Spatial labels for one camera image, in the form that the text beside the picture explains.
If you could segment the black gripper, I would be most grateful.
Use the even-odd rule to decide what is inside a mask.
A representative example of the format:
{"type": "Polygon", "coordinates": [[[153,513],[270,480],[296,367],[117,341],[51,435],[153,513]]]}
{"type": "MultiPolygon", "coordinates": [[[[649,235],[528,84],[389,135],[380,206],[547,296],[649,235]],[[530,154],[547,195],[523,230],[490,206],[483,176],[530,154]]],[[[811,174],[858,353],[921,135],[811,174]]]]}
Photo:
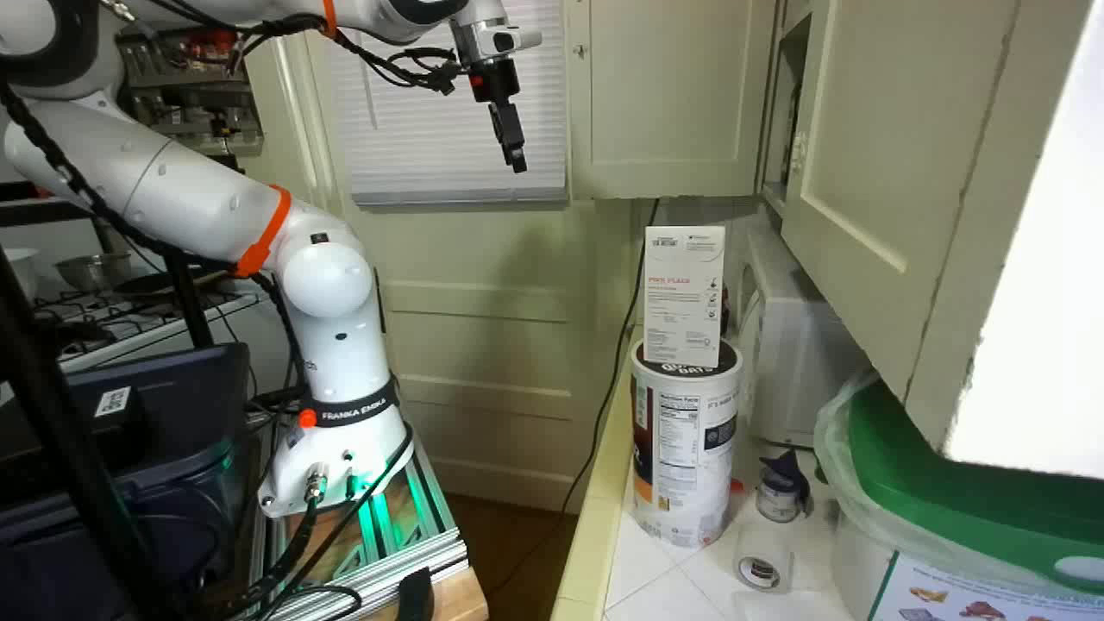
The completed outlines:
{"type": "Polygon", "coordinates": [[[472,65],[469,91],[477,103],[490,103],[490,120],[492,120],[492,135],[504,163],[513,174],[528,174],[523,128],[522,128],[516,107],[511,103],[522,94],[513,62],[490,60],[472,65]]]}

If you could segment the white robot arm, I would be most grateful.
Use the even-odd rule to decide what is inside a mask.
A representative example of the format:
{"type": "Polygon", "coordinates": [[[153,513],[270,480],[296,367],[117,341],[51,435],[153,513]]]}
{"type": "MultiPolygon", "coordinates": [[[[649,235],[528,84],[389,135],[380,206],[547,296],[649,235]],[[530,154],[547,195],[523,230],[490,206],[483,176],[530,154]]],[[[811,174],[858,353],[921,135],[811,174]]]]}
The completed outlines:
{"type": "Polygon", "coordinates": [[[276,280],[308,403],[281,440],[260,509],[290,519],[368,501],[407,467],[414,430],[393,396],[372,267],[351,228],[282,187],[235,174],[117,107],[125,28],[184,26],[357,34],[399,60],[446,28],[451,48],[421,84],[467,76],[490,107],[504,163],[523,163],[513,54],[541,38],[504,0],[0,0],[5,159],[24,181],[147,242],[276,280]]]}

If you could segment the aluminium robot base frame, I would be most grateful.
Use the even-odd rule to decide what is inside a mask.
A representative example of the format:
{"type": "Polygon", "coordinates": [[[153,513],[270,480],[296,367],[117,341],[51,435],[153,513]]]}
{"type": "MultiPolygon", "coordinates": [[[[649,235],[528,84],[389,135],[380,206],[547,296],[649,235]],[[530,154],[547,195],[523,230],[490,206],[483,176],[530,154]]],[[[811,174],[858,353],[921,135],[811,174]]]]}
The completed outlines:
{"type": "Polygon", "coordinates": [[[375,493],[323,510],[299,566],[246,621],[487,621],[487,597],[439,475],[414,448],[375,493]]]}

